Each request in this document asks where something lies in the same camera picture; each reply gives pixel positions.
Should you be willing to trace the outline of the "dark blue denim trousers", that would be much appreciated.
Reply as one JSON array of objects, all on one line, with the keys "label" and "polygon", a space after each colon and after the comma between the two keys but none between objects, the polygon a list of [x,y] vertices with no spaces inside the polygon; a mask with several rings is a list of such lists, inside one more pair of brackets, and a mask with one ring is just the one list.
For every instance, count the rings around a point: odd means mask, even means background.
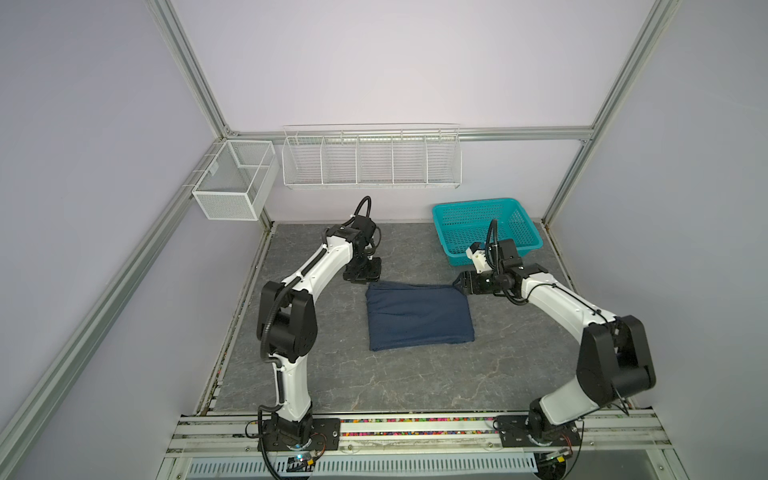
[{"label": "dark blue denim trousers", "polygon": [[374,283],[366,308],[372,351],[475,340],[467,297],[453,286]]}]

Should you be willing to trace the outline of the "teal plastic basket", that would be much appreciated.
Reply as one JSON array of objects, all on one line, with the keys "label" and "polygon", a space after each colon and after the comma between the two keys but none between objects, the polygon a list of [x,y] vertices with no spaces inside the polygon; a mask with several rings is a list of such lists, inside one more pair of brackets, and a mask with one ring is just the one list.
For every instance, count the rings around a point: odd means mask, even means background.
[{"label": "teal plastic basket", "polygon": [[498,221],[500,240],[512,239],[520,256],[543,246],[538,230],[522,205],[512,198],[438,204],[432,208],[438,239],[453,267],[471,264],[467,248],[483,243],[492,220]]}]

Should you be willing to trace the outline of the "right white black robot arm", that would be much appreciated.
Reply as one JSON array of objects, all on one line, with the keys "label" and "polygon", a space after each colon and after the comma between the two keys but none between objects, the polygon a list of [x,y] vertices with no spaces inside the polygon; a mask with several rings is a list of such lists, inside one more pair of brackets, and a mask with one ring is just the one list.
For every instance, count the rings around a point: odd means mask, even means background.
[{"label": "right white black robot arm", "polygon": [[499,238],[497,220],[490,222],[485,241],[473,243],[466,255],[474,268],[454,282],[463,294],[533,305],[579,343],[574,377],[530,404],[522,429],[532,443],[549,445],[576,420],[656,385],[643,323],[597,307],[542,266],[526,264],[513,240]]}]

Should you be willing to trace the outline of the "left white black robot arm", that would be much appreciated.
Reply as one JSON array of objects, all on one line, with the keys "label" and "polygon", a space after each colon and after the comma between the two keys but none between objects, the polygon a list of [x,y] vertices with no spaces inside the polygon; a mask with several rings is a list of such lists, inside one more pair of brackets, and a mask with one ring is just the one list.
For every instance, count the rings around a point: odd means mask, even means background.
[{"label": "left white black robot arm", "polygon": [[320,247],[283,280],[267,282],[260,294],[259,354],[272,367],[276,402],[260,410],[270,414],[259,430],[304,447],[313,434],[307,356],[318,335],[316,303],[338,274],[355,284],[380,279],[382,262],[375,255],[380,229],[371,218],[372,199],[363,197],[351,217],[328,227]]}]

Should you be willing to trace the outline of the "aluminium frame back crossbar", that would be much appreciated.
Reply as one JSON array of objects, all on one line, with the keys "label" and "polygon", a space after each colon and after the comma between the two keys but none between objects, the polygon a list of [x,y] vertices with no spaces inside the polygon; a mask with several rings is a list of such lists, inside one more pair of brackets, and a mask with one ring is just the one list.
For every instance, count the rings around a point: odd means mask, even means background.
[{"label": "aluminium frame back crossbar", "polygon": [[460,142],[489,141],[586,141],[593,137],[590,126],[461,127],[456,124],[363,124],[295,125],[277,131],[231,132],[228,139],[270,141],[282,144],[288,138],[406,138],[456,136]]}]

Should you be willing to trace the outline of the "small white mesh wall basket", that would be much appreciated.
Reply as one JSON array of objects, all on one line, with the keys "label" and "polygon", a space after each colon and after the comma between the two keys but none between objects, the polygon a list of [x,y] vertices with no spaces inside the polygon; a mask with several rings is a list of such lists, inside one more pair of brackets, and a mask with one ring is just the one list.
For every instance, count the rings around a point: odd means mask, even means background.
[{"label": "small white mesh wall basket", "polygon": [[225,140],[192,193],[208,220],[258,221],[278,173],[272,142]]}]

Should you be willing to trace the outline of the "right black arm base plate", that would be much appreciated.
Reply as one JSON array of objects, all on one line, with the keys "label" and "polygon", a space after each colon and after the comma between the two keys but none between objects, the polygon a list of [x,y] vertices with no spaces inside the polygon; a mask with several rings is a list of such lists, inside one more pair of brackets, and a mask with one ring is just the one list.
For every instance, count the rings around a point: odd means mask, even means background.
[{"label": "right black arm base plate", "polygon": [[497,416],[492,426],[505,448],[573,448],[582,444],[580,429],[574,422],[552,426],[546,419],[531,421],[527,414],[509,414]]}]

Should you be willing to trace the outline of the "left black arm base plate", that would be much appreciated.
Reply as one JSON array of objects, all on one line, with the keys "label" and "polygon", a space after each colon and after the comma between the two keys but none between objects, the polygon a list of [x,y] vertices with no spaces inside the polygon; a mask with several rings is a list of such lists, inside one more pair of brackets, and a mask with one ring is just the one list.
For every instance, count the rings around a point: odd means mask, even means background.
[{"label": "left black arm base plate", "polygon": [[341,439],[341,419],[315,418],[292,422],[281,417],[263,422],[260,440],[268,451],[335,451]]}]

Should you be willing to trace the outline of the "aluminium front mounting rail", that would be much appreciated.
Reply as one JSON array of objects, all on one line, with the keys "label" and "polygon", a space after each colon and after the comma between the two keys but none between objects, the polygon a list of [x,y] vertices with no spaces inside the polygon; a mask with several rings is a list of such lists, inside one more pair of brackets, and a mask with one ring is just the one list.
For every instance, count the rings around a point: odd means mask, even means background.
[{"label": "aluminium front mounting rail", "polygon": [[[539,446],[523,433],[500,429],[498,412],[433,414],[337,414],[339,428],[325,438],[342,454],[484,453],[555,450],[670,449],[672,442],[655,412],[602,410],[578,420],[566,431],[577,440],[557,437]],[[253,416],[183,417],[172,434],[168,457],[225,457],[254,455],[258,426]]]}]

